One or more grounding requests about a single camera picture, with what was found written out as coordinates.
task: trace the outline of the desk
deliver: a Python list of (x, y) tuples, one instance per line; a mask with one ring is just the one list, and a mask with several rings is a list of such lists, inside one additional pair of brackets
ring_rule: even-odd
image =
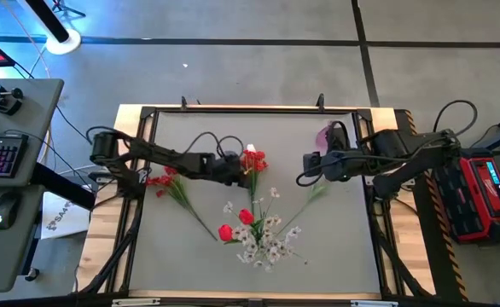
[(42, 147), (42, 141), (38, 138), (45, 138), (45, 132), (61, 95), (63, 81), (0, 79), (0, 85), (6, 90), (19, 88), (25, 96), (20, 110), (13, 116), (0, 113), (0, 134), (12, 129), (34, 135), (28, 138), (26, 151), (15, 177), (0, 178), (0, 196), (13, 188), (22, 194), (15, 224), (10, 229), (0, 230), (0, 292), (6, 292), (14, 285), (17, 275), (26, 275), (30, 269), (33, 251), (37, 245), (33, 236), (39, 223), (37, 214), (44, 191), (49, 190), (59, 195), (83, 195), (78, 203), (83, 205), (84, 200), (87, 203), (90, 200), (91, 206), (94, 195), (36, 163)]
[[(121, 105), (119, 106), (118, 115), (115, 121), (115, 129), (122, 130), (123, 132), (135, 136), (141, 118), (142, 107), (144, 105)], [(179, 107), (179, 105), (170, 106), (156, 106), (156, 107)], [(191, 106), (192, 108), (206, 108), (206, 107), (226, 107), (226, 106)], [(230, 106), (233, 108), (245, 108), (252, 106)], [(271, 106), (271, 108), (289, 108), (287, 106)], [(371, 108), (370, 114), (373, 119), (373, 127), (375, 131), (384, 129), (397, 129), (397, 115), (391, 108)], [(144, 123), (144, 137), (148, 139), (148, 134), (151, 131), (150, 122)], [(114, 195), (116, 187), (111, 184), (104, 188), (98, 195), (96, 201), (105, 200)], [(403, 201), (415, 205), (412, 193), (401, 193), (399, 198)], [(122, 200), (116, 199), (108, 202), (104, 206), (97, 208), (92, 213), (89, 232), (87, 240), (84, 245), (84, 250), (81, 256), (78, 269), (79, 289), (87, 286), (90, 281), (95, 277), (98, 271), (102, 268), (108, 257), (113, 250), (116, 229), (118, 228), (119, 216), (121, 211)], [(136, 202), (131, 205), (129, 211), (129, 222), (134, 212)], [(431, 293), (435, 293), (433, 278), (430, 267), (428, 265), (427, 252), (425, 243), (422, 238), (420, 221), (410, 210), (395, 201), (392, 202), (392, 226), (394, 230), (394, 237), (398, 246), (398, 254), (404, 261), (406, 266), (410, 269), (413, 276), (421, 283), (421, 285)], [(115, 276), (114, 291), (119, 289), (125, 273), (125, 260), (127, 251), (119, 261), (119, 268)], [(387, 284), (394, 289), (394, 277), (392, 273), (392, 265), (390, 261), (384, 256), (386, 267)], [(260, 297), (256, 293), (203, 293), (203, 292), (156, 292), (133, 290), (130, 292), (131, 297), (224, 297), (224, 298), (247, 298), (247, 297)], [(267, 293), (264, 295), (267, 298), (287, 298), (287, 295), (281, 293)], [(309, 294), (290, 295), (289, 298), (314, 298)], [(375, 299), (379, 298), (377, 295), (368, 293), (352, 293), (342, 297), (339, 294), (332, 294), (331, 296), (321, 295), (320, 298), (360, 298), (360, 299)]]

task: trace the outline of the red tulip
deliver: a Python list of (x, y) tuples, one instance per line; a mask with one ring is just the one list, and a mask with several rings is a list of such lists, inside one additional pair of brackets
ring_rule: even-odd
[(227, 242), (233, 240), (233, 229), (228, 224), (225, 224), (222, 227), (220, 227), (218, 229), (218, 232), (219, 232), (219, 238), (222, 241)]
[(166, 172), (166, 175), (176, 175), (176, 174), (178, 174), (178, 171), (176, 171), (176, 169), (168, 167), (168, 166), (165, 166), (165, 172)]
[(250, 225), (251, 223), (253, 223), (253, 214), (247, 209), (242, 209), (241, 212), (239, 212), (239, 218), (245, 225)]

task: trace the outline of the green leaf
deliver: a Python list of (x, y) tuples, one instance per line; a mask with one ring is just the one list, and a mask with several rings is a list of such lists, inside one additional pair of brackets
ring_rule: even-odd
[(235, 243), (241, 243), (241, 241), (240, 241), (240, 240), (237, 240), (237, 239), (233, 239), (233, 240), (230, 240), (230, 241), (224, 242), (224, 245), (228, 245), (228, 244), (235, 244)]

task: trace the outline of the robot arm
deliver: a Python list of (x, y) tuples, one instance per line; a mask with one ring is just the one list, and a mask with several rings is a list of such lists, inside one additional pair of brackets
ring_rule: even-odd
[[(128, 153), (119, 155), (119, 141), (123, 141), (129, 148)], [(239, 156), (234, 153), (227, 153), (216, 159), (214, 153), (178, 153), (117, 130), (95, 135), (91, 162), (106, 166), (118, 182), (118, 194), (130, 199), (143, 195), (145, 189), (139, 173), (130, 170), (125, 164), (133, 159), (169, 166), (189, 179), (204, 179), (226, 185), (237, 183), (247, 188)]]
[[(333, 122), (327, 132), (328, 151), (303, 156), (304, 172), (298, 177), (324, 175), (345, 182), (354, 176), (375, 176), (375, 195), (392, 198), (404, 182), (424, 171), (442, 166), (460, 155), (460, 143), (451, 130), (413, 135), (401, 130), (382, 130), (364, 138), (358, 148), (348, 147), (346, 128)], [(396, 170), (390, 174), (386, 171)]]

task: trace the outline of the flower bouquet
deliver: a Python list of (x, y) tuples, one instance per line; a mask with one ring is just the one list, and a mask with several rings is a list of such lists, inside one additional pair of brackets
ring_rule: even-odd
[(146, 186), (159, 186), (160, 189), (155, 193), (157, 197), (164, 194), (171, 196), (183, 209), (187, 210), (194, 218), (201, 223), (202, 227), (210, 234), (214, 240), (218, 240), (214, 233), (205, 225), (199, 214), (195, 211), (189, 197), (185, 191), (180, 175), (171, 167), (165, 166), (165, 173), (161, 177), (153, 177), (146, 179)]
[(256, 214), (254, 210), (256, 189), (258, 188), (258, 177), (259, 173), (264, 171), (267, 166), (265, 162), (265, 153), (262, 151), (256, 151), (253, 144), (248, 144), (247, 149), (243, 151), (244, 155), (241, 159), (241, 165), (244, 169), (244, 173), (250, 178), (250, 187), (248, 188), (248, 194), (250, 196), (250, 211), (252, 214)]
[(293, 239), (298, 238), (301, 228), (293, 227), (285, 234), (282, 231), (325, 191), (324, 186), (313, 186), (305, 205), (280, 230), (276, 230), (276, 228), (281, 224), (281, 218), (278, 215), (269, 215), (271, 205), (280, 197), (276, 188), (270, 189), (270, 201), (264, 211), (261, 210), (264, 199), (254, 201), (254, 204), (259, 206), (259, 211), (262, 212), (259, 219), (256, 219), (248, 209), (240, 210), (237, 216), (233, 212), (233, 204), (228, 202), (224, 207), (224, 212), (235, 215), (241, 225), (234, 229), (228, 224), (221, 226), (218, 229), (219, 237), (224, 241), (224, 244), (242, 244), (246, 248), (242, 255), (240, 253), (236, 255), (244, 264), (253, 264), (254, 268), (264, 266), (265, 271), (271, 272), (273, 266), (280, 260), (292, 256), (302, 258), (290, 245)]

